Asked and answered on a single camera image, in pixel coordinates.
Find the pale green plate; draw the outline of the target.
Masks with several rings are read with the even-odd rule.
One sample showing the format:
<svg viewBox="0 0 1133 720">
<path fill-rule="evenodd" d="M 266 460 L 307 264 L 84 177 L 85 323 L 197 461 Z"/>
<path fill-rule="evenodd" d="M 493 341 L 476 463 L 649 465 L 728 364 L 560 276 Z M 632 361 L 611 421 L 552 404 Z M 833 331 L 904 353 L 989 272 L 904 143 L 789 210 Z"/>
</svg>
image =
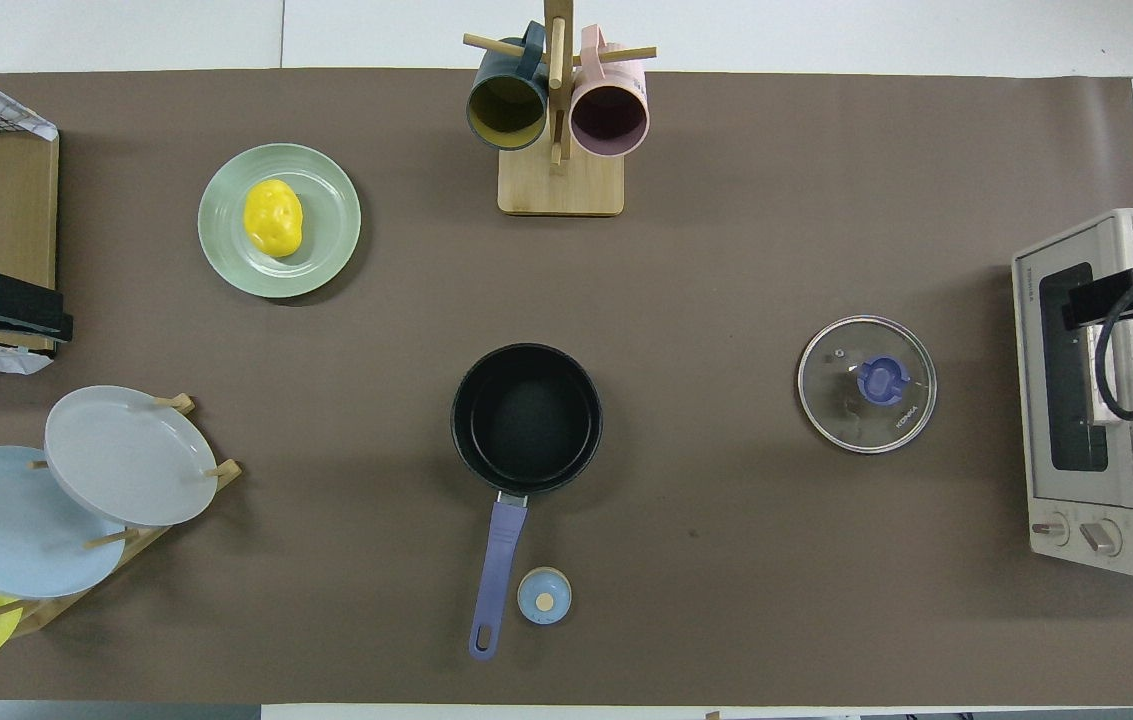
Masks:
<svg viewBox="0 0 1133 720">
<path fill-rule="evenodd" d="M 265 181 L 287 183 L 304 214 L 301 242 L 282 259 L 261 251 L 242 223 L 252 187 Z M 333 281 L 352 259 L 361 228 L 359 195 L 346 170 L 298 143 L 238 152 L 208 179 L 197 210 L 210 266 L 237 290 L 264 299 L 292 299 Z"/>
</svg>

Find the brown table mat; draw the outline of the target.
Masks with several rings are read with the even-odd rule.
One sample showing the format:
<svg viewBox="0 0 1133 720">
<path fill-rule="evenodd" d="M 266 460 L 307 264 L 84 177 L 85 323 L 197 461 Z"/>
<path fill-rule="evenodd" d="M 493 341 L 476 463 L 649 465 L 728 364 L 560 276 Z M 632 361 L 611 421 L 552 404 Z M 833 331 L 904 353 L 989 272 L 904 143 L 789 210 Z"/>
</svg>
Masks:
<svg viewBox="0 0 1133 720">
<path fill-rule="evenodd" d="M 1028 541 L 1011 255 L 1133 207 L 1128 79 L 653 74 L 610 219 L 506 217 L 470 70 L 5 74 L 60 132 L 76 336 L 0 375 L 0 444 L 85 386 L 196 398 L 242 477 L 45 629 L 0 698 L 562 705 L 1133 705 L 1133 577 Z M 218 169 L 265 143 L 346 170 L 363 228 L 292 299 L 202 254 Z M 818 434 L 813 334 L 921 338 L 932 418 Z M 508 607 L 466 651 L 493 489 L 458 460 L 467 369 L 540 342 L 588 369 L 598 454 L 531 498 Z"/>
</svg>

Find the light blue plate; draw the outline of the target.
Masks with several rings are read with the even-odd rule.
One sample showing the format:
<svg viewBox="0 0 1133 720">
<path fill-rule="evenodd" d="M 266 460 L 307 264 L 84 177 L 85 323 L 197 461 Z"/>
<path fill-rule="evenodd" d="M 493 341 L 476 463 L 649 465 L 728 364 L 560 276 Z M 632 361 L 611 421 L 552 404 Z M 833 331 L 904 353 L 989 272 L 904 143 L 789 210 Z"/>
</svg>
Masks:
<svg viewBox="0 0 1133 720">
<path fill-rule="evenodd" d="M 122 562 L 123 542 L 87 548 L 122 532 L 59 486 L 39 448 L 0 446 L 0 594 L 53 600 L 95 587 Z"/>
</svg>

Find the dark blue mug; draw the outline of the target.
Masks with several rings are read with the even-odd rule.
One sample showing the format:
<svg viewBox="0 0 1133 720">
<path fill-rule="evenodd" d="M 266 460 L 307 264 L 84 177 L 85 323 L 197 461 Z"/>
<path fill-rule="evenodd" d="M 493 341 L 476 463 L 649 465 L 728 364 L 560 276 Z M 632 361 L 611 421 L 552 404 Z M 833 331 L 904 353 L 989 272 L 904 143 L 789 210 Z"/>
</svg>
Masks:
<svg viewBox="0 0 1133 720">
<path fill-rule="evenodd" d="M 466 113 L 476 137 L 494 149 L 516 151 L 533 145 L 546 128 L 546 27 L 531 20 L 521 37 L 505 42 L 516 46 L 516 54 L 485 53 L 467 96 Z"/>
</svg>

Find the grey plate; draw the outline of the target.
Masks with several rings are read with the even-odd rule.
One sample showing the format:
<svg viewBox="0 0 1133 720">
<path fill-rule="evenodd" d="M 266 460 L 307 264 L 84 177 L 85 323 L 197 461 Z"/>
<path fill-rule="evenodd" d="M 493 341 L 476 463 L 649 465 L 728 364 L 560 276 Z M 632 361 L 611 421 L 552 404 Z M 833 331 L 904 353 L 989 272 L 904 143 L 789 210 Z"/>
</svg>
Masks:
<svg viewBox="0 0 1133 720">
<path fill-rule="evenodd" d="M 173 527 L 218 493 L 201 429 L 137 389 L 90 386 L 59 398 L 42 450 L 67 495 L 127 527 Z"/>
</svg>

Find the pink mug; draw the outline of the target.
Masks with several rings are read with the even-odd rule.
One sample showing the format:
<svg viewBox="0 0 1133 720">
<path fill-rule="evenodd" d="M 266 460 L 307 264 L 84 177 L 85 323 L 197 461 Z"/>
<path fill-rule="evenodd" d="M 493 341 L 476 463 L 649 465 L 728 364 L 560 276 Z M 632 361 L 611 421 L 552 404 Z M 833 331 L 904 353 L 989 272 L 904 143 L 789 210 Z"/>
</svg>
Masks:
<svg viewBox="0 0 1133 720">
<path fill-rule="evenodd" d="M 622 50 L 604 40 L 598 24 L 581 31 L 581 65 L 572 78 L 566 124 L 589 154 L 621 158 L 642 145 L 649 132 L 649 98 L 644 60 L 603 61 Z"/>
</svg>

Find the wooden mug tree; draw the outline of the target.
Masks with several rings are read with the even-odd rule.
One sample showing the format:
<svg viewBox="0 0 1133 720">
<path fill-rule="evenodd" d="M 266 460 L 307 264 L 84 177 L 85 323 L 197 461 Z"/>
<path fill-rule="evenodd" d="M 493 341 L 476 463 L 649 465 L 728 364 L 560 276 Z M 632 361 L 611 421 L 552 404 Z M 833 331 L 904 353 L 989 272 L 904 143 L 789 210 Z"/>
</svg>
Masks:
<svg viewBox="0 0 1133 720">
<path fill-rule="evenodd" d="M 625 206 L 625 159 L 631 152 L 602 158 L 572 139 L 566 111 L 572 78 L 581 65 L 583 28 L 574 27 L 574 0 L 542 1 L 543 18 L 538 22 L 546 27 L 543 61 L 548 65 L 550 85 L 546 128 L 533 145 L 516 151 L 494 149 L 479 138 L 499 151 L 499 210 L 519 217 L 616 217 Z M 516 46 L 505 40 L 465 35 L 465 44 L 479 46 L 484 56 L 488 50 L 514 56 Z M 600 59 L 640 59 L 645 63 L 656 56 L 654 46 L 624 46 Z"/>
</svg>

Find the yellow potato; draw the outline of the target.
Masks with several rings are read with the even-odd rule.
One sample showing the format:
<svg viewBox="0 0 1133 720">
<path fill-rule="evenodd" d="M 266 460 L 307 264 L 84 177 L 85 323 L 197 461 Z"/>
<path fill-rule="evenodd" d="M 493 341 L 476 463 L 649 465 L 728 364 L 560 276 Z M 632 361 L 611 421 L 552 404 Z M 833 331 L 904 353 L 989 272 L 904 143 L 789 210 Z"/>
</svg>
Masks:
<svg viewBox="0 0 1133 720">
<path fill-rule="evenodd" d="M 287 259 L 304 242 L 304 206 L 290 184 L 264 179 L 242 201 L 242 231 L 269 259 Z"/>
</svg>

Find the glass lid blue knob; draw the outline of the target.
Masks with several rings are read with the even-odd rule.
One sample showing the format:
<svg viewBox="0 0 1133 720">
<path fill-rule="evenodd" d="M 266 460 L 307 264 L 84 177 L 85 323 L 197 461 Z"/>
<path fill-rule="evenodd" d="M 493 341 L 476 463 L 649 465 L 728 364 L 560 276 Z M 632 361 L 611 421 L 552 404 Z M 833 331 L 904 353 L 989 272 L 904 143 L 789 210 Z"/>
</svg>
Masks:
<svg viewBox="0 0 1133 720">
<path fill-rule="evenodd" d="M 895 320 L 860 314 L 810 338 L 796 364 L 796 395 L 806 418 L 832 444 L 887 454 L 930 423 L 938 374 L 915 333 Z"/>
</svg>

